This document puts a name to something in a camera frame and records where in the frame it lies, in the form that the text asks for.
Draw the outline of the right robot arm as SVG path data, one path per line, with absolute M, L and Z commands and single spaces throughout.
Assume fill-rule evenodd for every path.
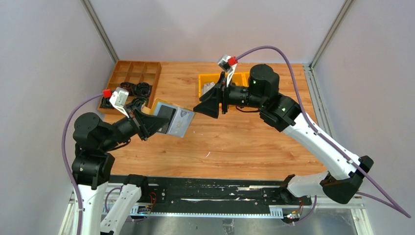
M 218 118 L 227 113 L 229 106 L 253 108 L 267 125 L 299 142 L 326 167 L 325 172 L 318 174 L 287 176 L 276 197 L 290 205 L 303 196 L 325 195 L 339 204 L 347 204 L 359 190 L 373 160 L 345 150 L 295 100 L 281 94 L 279 75 L 270 66 L 253 66 L 248 82 L 246 87 L 228 84 L 222 72 L 193 110 Z

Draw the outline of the rolled dark blue tie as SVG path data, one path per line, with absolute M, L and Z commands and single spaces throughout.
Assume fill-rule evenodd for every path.
M 134 98 L 131 103 L 135 105 L 137 108 L 142 109 L 143 107 L 146 107 L 148 104 L 149 99 L 148 98 Z

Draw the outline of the cards in left bin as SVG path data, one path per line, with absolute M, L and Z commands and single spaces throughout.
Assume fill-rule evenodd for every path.
M 211 88 L 213 88 L 214 87 L 214 85 L 215 85 L 215 83 L 214 82 L 209 82 L 209 83 L 205 83 L 203 86 L 202 86 L 202 90 L 201 90 L 201 95 L 204 95 L 204 94 L 206 94 Z

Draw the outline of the wooden compartment tray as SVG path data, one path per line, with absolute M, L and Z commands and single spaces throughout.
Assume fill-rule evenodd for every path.
M 114 91 L 123 82 L 129 82 L 134 85 L 142 82 L 148 83 L 151 86 L 151 93 L 146 101 L 146 107 L 150 108 L 155 100 L 160 74 L 160 62 L 119 60 L 115 63 L 106 89 Z

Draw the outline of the yellow leather card holder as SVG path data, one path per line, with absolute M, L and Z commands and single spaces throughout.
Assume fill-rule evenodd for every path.
M 158 117 L 168 118 L 169 119 L 168 126 L 169 126 L 172 119 L 173 119 L 173 116 L 176 112 L 176 109 L 178 109 L 178 108 L 185 109 L 184 107 L 178 106 L 178 105 L 173 104 L 171 102 L 162 100 L 160 98 L 156 98 L 154 100 L 153 105 L 150 108 L 149 114 L 155 115 L 155 116 L 158 116 Z

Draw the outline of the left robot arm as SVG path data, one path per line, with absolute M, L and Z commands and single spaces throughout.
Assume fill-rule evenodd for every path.
M 74 123 L 75 159 L 71 169 L 78 186 L 77 203 L 82 203 L 81 234 L 117 235 L 120 233 L 130 210 L 136 202 L 150 197 L 148 178 L 130 174 L 124 180 L 115 204 L 102 218 L 105 192 L 109 184 L 115 158 L 110 153 L 119 145 L 127 144 L 137 135 L 148 138 L 169 120 L 148 115 L 133 108 L 126 117 L 109 124 L 95 113 L 84 113 Z

